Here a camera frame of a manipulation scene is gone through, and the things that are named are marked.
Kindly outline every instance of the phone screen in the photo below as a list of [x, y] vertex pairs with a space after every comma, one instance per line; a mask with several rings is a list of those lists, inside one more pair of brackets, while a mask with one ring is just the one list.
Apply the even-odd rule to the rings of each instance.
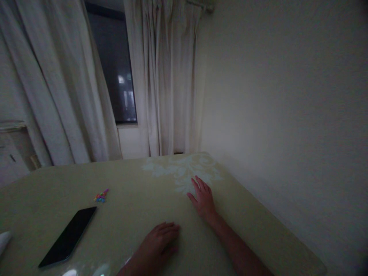
[[82, 209], [74, 215], [60, 237], [38, 265], [39, 268], [64, 261], [70, 257], [96, 209], [97, 207]]

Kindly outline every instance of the yellow tablecloth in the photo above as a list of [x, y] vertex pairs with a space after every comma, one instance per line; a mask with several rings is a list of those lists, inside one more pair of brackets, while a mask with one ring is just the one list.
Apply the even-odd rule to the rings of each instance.
[[[0, 189], [0, 233], [13, 238], [1, 275], [113, 276], [158, 223], [182, 227], [179, 252], [163, 275], [235, 275], [211, 229], [198, 217], [190, 178], [211, 188], [218, 212], [275, 275], [323, 275], [323, 263], [207, 153], [121, 160], [37, 170]], [[107, 201], [95, 195], [109, 188]], [[71, 258], [37, 266], [79, 210], [98, 206]]]

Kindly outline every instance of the curtain rod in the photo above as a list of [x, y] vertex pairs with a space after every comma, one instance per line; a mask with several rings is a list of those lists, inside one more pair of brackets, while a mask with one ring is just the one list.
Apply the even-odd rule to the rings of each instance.
[[195, 1], [195, 0], [187, 0], [187, 3], [191, 4], [191, 5], [194, 5], [194, 6], [197, 6], [197, 7], [201, 7], [203, 10], [205, 10], [209, 13], [213, 13], [213, 11], [214, 11], [214, 6], [213, 5], [206, 5], [206, 4], [203, 4], [203, 3]]

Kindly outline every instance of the colorful beads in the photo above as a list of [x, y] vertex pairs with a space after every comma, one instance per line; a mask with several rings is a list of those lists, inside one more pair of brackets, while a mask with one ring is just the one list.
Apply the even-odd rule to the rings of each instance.
[[108, 192], [108, 189], [104, 190], [102, 193], [100, 194], [97, 194], [94, 201], [97, 201], [97, 202], [102, 202], [102, 203], [105, 203], [106, 202], [106, 194]]

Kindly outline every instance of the curtain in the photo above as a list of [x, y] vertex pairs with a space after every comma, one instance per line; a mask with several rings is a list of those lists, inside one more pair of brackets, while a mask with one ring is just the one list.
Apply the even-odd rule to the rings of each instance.
[[2, 0], [0, 30], [41, 164], [121, 159], [84, 2]]
[[124, 6], [143, 155], [192, 152], [201, 8], [184, 0], [125, 0]]

